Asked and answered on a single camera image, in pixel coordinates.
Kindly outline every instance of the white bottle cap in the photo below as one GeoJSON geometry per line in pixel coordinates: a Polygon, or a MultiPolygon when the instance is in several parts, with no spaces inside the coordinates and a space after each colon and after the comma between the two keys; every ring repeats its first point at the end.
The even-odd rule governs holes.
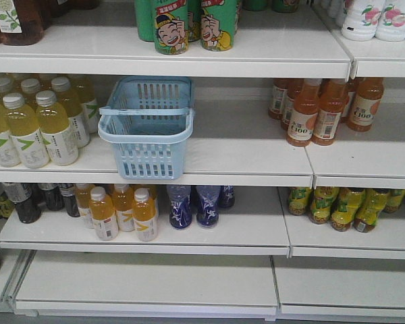
{"type": "Polygon", "coordinates": [[[67,91],[70,89],[70,81],[65,76],[60,76],[51,81],[51,86],[57,92],[67,91]]]}
{"type": "Polygon", "coordinates": [[[36,93],[36,102],[41,107],[49,107],[57,102],[57,97],[51,90],[40,91],[36,93]]]}
{"type": "Polygon", "coordinates": [[[24,103],[26,103],[26,100],[18,92],[9,93],[3,97],[3,104],[8,109],[20,108],[24,106],[24,103]]]}
{"type": "Polygon", "coordinates": [[[32,95],[41,91],[41,83],[35,78],[25,79],[21,81],[21,89],[24,93],[32,95]]]}
{"type": "Polygon", "coordinates": [[[94,187],[90,191],[90,197],[94,201],[101,201],[106,197],[107,193],[103,187],[94,187]]]}
{"type": "Polygon", "coordinates": [[[139,203],[143,203],[150,198],[150,192],[146,188],[139,188],[135,191],[134,196],[136,201],[138,201],[139,203]]]}

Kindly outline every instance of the bottle label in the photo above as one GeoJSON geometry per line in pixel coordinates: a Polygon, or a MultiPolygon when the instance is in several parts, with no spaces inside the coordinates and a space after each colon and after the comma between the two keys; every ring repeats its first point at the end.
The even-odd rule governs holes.
{"type": "Polygon", "coordinates": [[[138,233],[138,238],[143,242],[151,241],[157,236],[157,217],[153,217],[148,221],[137,221],[134,219],[135,230],[138,233]]]}
{"type": "Polygon", "coordinates": [[[77,147],[83,147],[90,142],[90,135],[88,134],[88,126],[84,117],[84,113],[80,113],[77,116],[69,117],[69,124],[72,125],[77,147]]]}
{"type": "Polygon", "coordinates": [[[119,222],[119,229],[123,232],[130,232],[135,230],[134,227],[134,212],[132,209],[128,211],[118,211],[115,210],[115,214],[117,215],[117,220],[119,222]]]}
{"type": "Polygon", "coordinates": [[[48,152],[39,129],[29,135],[11,137],[21,162],[26,167],[43,167],[49,162],[48,152]]]}
{"type": "Polygon", "coordinates": [[[78,158],[75,134],[70,127],[55,134],[42,133],[49,157],[55,164],[67,165],[78,158]]]}
{"type": "Polygon", "coordinates": [[[288,136],[294,140],[309,140],[312,137],[317,113],[305,115],[293,110],[290,126],[288,128],[288,136]]]}
{"type": "Polygon", "coordinates": [[[88,131],[90,133],[96,133],[99,123],[99,106],[97,100],[93,99],[87,103],[82,103],[81,107],[87,120],[88,131]]]}
{"type": "Polygon", "coordinates": [[[18,152],[11,140],[11,133],[9,130],[0,133],[0,165],[11,167],[20,162],[18,152]]]}
{"type": "Polygon", "coordinates": [[[350,121],[359,126],[371,125],[380,101],[381,99],[370,100],[357,96],[351,107],[350,121]]]}
{"type": "Polygon", "coordinates": [[[99,221],[98,219],[93,219],[93,226],[97,236],[103,241],[112,240],[119,233],[119,227],[117,224],[117,217],[115,216],[115,213],[112,214],[109,218],[103,219],[101,221],[99,221]]]}
{"type": "Polygon", "coordinates": [[[0,0],[0,31],[12,34],[22,33],[18,13],[12,0],[0,0]]]}
{"type": "Polygon", "coordinates": [[[313,136],[323,140],[331,140],[334,138],[341,114],[342,113],[329,113],[327,111],[320,110],[315,128],[313,130],[313,136]]]}

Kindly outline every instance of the beverage display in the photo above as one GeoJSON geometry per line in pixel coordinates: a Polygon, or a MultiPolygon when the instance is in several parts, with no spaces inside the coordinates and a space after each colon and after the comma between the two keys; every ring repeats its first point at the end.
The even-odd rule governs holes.
{"type": "Polygon", "coordinates": [[[169,223],[179,230],[188,227],[192,223],[190,186],[168,184],[167,192],[171,203],[169,223]]]}
{"type": "Polygon", "coordinates": [[[334,142],[346,96],[345,80],[331,79],[319,99],[318,117],[312,135],[315,144],[330,145],[334,142]]]}
{"type": "Polygon", "coordinates": [[[33,109],[25,104],[20,93],[7,94],[3,103],[8,109],[7,122],[21,162],[32,169],[43,167],[49,156],[33,109]]]}
{"type": "Polygon", "coordinates": [[[3,182],[2,184],[7,197],[15,205],[20,221],[25,224],[37,221],[41,216],[41,210],[32,198],[30,184],[16,182],[3,182]]]}
{"type": "Polygon", "coordinates": [[[57,102],[53,91],[36,95],[36,116],[49,157],[57,165],[69,165],[78,158],[75,134],[69,124],[66,110],[57,102]]]}
{"type": "Polygon", "coordinates": [[[294,101],[286,140],[294,146],[306,146],[311,142],[319,109],[321,79],[305,79],[303,89],[294,101]]]}
{"type": "Polygon", "coordinates": [[[119,226],[111,197],[103,187],[94,187],[90,191],[89,206],[97,236],[103,241],[114,239],[119,233],[119,226]]]}
{"type": "Polygon", "coordinates": [[[61,76],[51,81],[51,86],[57,94],[57,102],[66,110],[69,124],[75,132],[76,146],[78,148],[86,146],[90,142],[88,126],[84,112],[81,108],[80,99],[76,91],[71,88],[68,78],[61,76]]]}
{"type": "Polygon", "coordinates": [[[383,78],[366,78],[361,82],[346,125],[356,132],[370,130],[383,94],[383,78]]]}
{"type": "Polygon", "coordinates": [[[115,184],[112,199],[119,230],[123,232],[135,230],[134,212],[132,209],[134,190],[132,187],[128,184],[115,184]]]}
{"type": "Polygon", "coordinates": [[[143,242],[154,240],[158,234],[155,203],[146,188],[135,190],[132,207],[138,239],[143,242]]]}

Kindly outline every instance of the green can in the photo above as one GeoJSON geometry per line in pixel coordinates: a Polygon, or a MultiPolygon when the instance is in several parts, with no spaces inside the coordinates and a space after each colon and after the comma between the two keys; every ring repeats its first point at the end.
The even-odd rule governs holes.
{"type": "Polygon", "coordinates": [[[237,0],[201,1],[201,45],[209,51],[227,51],[234,44],[237,0]]]}
{"type": "Polygon", "coordinates": [[[161,54],[177,55],[188,50],[187,0],[151,0],[153,38],[161,54]]]}

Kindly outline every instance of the orange juice bottle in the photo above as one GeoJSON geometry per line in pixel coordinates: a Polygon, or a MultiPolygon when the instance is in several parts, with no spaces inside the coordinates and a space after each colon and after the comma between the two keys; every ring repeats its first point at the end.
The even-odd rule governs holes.
{"type": "Polygon", "coordinates": [[[318,115],[319,86],[321,79],[305,79],[302,92],[294,101],[286,140],[294,146],[306,146],[311,142],[318,115]]]}
{"type": "Polygon", "coordinates": [[[384,94],[384,78],[366,78],[357,89],[346,125],[356,132],[366,132],[372,127],[379,103],[384,94]]]}
{"type": "Polygon", "coordinates": [[[319,112],[312,141],[330,145],[335,140],[336,130],[345,107],[346,83],[344,79],[331,79],[327,90],[319,99],[319,112]]]}
{"type": "Polygon", "coordinates": [[[294,100],[300,94],[302,87],[303,87],[304,79],[291,79],[288,83],[288,90],[286,93],[286,98],[283,100],[283,107],[282,110],[282,119],[281,119],[281,127],[284,130],[288,130],[288,126],[290,125],[291,114],[294,108],[294,100]]]}

